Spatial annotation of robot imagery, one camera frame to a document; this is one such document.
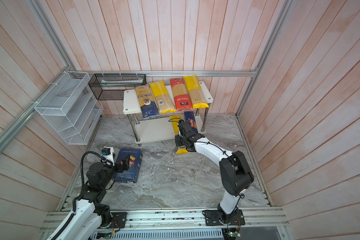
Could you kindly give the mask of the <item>blue Barilla pasta box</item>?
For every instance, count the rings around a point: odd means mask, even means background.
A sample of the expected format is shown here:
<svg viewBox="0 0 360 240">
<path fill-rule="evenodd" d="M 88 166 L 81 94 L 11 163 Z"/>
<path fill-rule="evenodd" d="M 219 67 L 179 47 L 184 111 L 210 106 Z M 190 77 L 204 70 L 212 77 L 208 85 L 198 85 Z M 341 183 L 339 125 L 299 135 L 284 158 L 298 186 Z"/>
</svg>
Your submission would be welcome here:
<svg viewBox="0 0 360 240">
<path fill-rule="evenodd" d="M 129 160 L 129 169 L 114 175 L 115 181 L 120 183 L 136 183 L 141 168 L 143 153 L 140 149 L 120 149 L 117 163 Z"/>
</svg>

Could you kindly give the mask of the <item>yellow Pastatime spaghetti bag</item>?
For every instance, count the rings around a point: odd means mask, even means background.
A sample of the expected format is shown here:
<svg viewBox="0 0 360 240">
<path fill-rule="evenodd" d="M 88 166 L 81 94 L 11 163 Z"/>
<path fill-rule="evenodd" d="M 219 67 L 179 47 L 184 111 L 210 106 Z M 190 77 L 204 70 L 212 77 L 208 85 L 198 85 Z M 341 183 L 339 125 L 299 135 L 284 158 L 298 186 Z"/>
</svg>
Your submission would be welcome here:
<svg viewBox="0 0 360 240">
<path fill-rule="evenodd" d="M 177 155 L 189 153 L 185 146 L 180 145 L 181 144 L 181 138 L 180 138 L 180 131 L 179 131 L 178 124 L 181 121 L 182 121 L 182 117 L 180 115 L 170 116 L 169 122 L 172 123 L 173 129 L 174 129 L 175 144 L 176 144 L 176 147 L 177 147 L 177 151 L 176 151 Z"/>
</svg>

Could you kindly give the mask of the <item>blue Barilla spaghetti box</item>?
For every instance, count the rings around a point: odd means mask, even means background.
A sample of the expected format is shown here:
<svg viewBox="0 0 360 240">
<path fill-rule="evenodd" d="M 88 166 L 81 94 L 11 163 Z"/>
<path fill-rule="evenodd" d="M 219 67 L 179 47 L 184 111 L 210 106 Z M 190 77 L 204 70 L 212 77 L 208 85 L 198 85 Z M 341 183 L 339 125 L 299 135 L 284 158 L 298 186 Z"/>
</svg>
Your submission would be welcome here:
<svg viewBox="0 0 360 240">
<path fill-rule="evenodd" d="M 191 128 L 195 132 L 195 134 L 198 134 L 198 128 L 197 123 L 195 119 L 195 115 L 192 111 L 186 111 L 184 112 L 185 121 L 190 123 Z"/>
</svg>

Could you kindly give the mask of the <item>red spaghetti bag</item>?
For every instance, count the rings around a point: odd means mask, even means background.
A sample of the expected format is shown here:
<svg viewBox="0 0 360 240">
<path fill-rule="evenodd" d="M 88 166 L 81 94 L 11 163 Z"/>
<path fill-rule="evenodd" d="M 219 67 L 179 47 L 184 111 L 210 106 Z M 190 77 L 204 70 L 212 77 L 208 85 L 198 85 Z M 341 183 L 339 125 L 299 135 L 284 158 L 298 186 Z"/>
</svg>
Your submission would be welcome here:
<svg viewBox="0 0 360 240">
<path fill-rule="evenodd" d="M 170 79 L 175 106 L 178 111 L 191 110 L 191 100 L 183 79 Z"/>
</svg>

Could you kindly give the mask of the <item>yellow spaghetti bag with barcode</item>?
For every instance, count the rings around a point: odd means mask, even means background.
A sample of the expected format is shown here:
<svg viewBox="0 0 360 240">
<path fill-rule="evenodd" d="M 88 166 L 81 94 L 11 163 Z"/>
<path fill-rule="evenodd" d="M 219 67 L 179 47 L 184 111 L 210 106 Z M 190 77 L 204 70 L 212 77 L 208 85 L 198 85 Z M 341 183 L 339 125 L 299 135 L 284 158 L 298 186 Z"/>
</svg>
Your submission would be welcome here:
<svg viewBox="0 0 360 240">
<path fill-rule="evenodd" d="M 150 83 L 150 88 L 161 114 L 173 113 L 176 111 L 176 107 L 170 98 L 164 81 Z"/>
</svg>

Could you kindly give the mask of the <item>dark blue spaghetti bag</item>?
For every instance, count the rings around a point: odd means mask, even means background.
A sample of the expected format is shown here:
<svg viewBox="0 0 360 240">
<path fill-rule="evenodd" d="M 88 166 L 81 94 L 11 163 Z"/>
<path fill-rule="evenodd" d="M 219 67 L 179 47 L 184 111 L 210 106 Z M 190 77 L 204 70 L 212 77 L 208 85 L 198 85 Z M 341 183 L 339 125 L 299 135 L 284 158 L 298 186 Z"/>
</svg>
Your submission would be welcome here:
<svg viewBox="0 0 360 240">
<path fill-rule="evenodd" d="M 147 85 L 135 87 L 139 106 L 142 112 L 143 119 L 153 119 L 159 116 L 159 110 L 152 95 L 152 92 Z"/>
</svg>

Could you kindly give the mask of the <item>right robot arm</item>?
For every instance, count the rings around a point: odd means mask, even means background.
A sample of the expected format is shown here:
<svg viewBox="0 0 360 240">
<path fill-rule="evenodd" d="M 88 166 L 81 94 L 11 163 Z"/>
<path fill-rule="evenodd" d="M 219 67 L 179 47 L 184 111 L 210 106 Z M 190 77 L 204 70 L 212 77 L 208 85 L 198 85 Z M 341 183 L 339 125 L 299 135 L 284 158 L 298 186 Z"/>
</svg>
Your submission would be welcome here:
<svg viewBox="0 0 360 240">
<path fill-rule="evenodd" d="M 244 225 L 243 212 L 239 210 L 238 203 L 245 197 L 245 191 L 255 180 L 244 153 L 231 152 L 215 145 L 204 135 L 196 134 L 189 122 L 180 120 L 178 129 L 179 135 L 175 137 L 178 147 L 202 154 L 220 168 L 225 192 L 216 210 L 203 211 L 206 225 Z"/>
</svg>

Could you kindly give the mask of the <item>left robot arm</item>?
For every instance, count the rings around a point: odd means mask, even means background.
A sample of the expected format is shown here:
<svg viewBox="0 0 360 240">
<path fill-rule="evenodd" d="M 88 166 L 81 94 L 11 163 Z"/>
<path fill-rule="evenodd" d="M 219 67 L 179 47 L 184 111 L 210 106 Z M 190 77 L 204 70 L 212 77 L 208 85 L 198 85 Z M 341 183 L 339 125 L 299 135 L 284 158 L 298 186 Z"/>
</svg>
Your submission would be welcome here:
<svg viewBox="0 0 360 240">
<path fill-rule="evenodd" d="M 88 154 L 95 155 L 100 161 L 89 167 L 84 179 L 84 159 Z M 110 236 L 126 225 L 127 213 L 112 214 L 110 206 L 102 204 L 110 181 L 115 182 L 115 174 L 123 173 L 130 168 L 131 155 L 121 161 L 115 161 L 112 147 L 103 148 L 102 153 L 87 151 L 82 155 L 81 192 L 73 199 L 72 210 L 49 236 L 50 240 L 89 240 L 98 229 L 110 229 Z"/>
</svg>

